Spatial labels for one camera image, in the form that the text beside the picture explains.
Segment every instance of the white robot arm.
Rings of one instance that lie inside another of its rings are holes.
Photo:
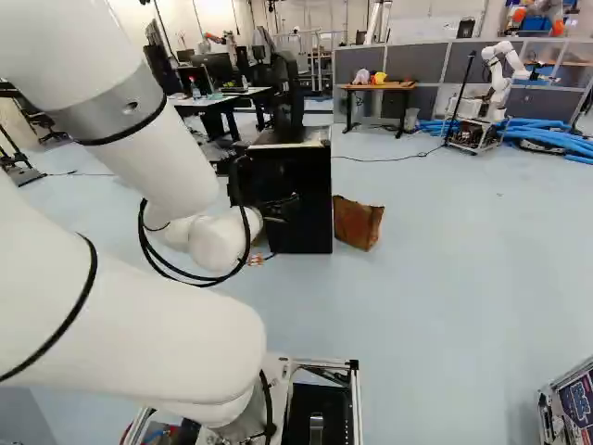
[[[215,199],[216,175],[105,0],[3,2],[0,73],[148,199],[148,228],[189,219],[180,245],[215,268],[236,261],[236,210],[220,224],[194,216]],[[207,426],[245,409],[266,351],[253,310],[97,254],[1,172],[0,203],[0,383],[117,394]],[[155,360],[161,351],[169,358]]]
[[[509,66],[513,69],[511,78],[504,77],[502,65],[498,59],[499,54],[504,55]],[[494,121],[504,119],[506,112],[504,106],[511,93],[513,79],[524,81],[551,80],[548,76],[527,70],[523,62],[519,59],[519,55],[512,46],[512,43],[507,40],[484,48],[482,50],[482,59],[488,65],[490,72],[492,73],[492,89],[494,90],[494,94],[490,97],[491,109],[488,114]]]

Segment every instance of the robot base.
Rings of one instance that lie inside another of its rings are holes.
[[[272,399],[275,432],[271,445],[362,445],[358,361],[268,356],[262,367]],[[259,410],[259,419],[265,419],[265,404],[256,400],[254,396],[246,412]],[[153,412],[149,407],[140,411],[125,444],[140,445],[154,431],[151,425],[157,416],[153,417]],[[246,433],[246,423],[239,422],[242,416],[235,421],[237,425],[233,422],[216,431],[188,419],[165,424],[177,425],[170,442],[174,445],[264,445],[263,436],[254,438]]]

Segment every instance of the black stripe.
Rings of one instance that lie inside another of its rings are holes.
[[[29,366],[37,362],[41,359],[46,352],[48,352],[61,338],[62,336],[68,331],[68,328],[72,325],[76,317],[81,312],[84,303],[86,302],[87,297],[91,293],[91,289],[93,288],[93,283],[95,282],[96,277],[96,269],[97,269],[97,256],[96,256],[96,249],[93,246],[93,243],[87,239],[86,237],[82,236],[88,244],[89,249],[91,250],[91,266],[89,267],[89,273],[86,278],[86,283],[84,283],[84,287],[82,288],[81,294],[76,301],[76,304],[68,314],[68,316],[64,319],[60,327],[52,334],[50,338],[48,338],[45,343],[33,353],[28,359],[22,362],[20,365],[12,368],[7,373],[0,375],[0,383],[8,380],[10,377],[14,377],[15,375],[21,373]]]
[[[165,93],[163,93],[163,98],[160,101],[160,104],[158,104],[158,108],[155,110],[154,113],[146,117],[146,119],[144,119],[143,121],[138,122],[132,127],[125,129],[123,132],[115,133],[108,137],[103,137],[101,139],[77,140],[76,142],[78,142],[82,146],[104,146],[105,144],[111,144],[112,142],[119,141],[120,139],[128,137],[130,134],[134,134],[145,128],[146,125],[148,125],[150,122],[156,119],[158,115],[162,112],[162,110],[165,109],[165,105],[167,105],[167,96],[165,95]]]

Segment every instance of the bottle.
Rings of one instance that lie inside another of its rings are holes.
[[[194,81],[193,77],[189,78],[192,87],[192,98],[194,100],[199,99],[200,97],[202,97],[202,93],[200,93],[200,89],[197,87],[196,82]]]

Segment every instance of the brown paper bag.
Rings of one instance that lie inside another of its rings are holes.
[[[369,251],[379,240],[385,207],[365,206],[334,196],[334,234],[354,248]]]

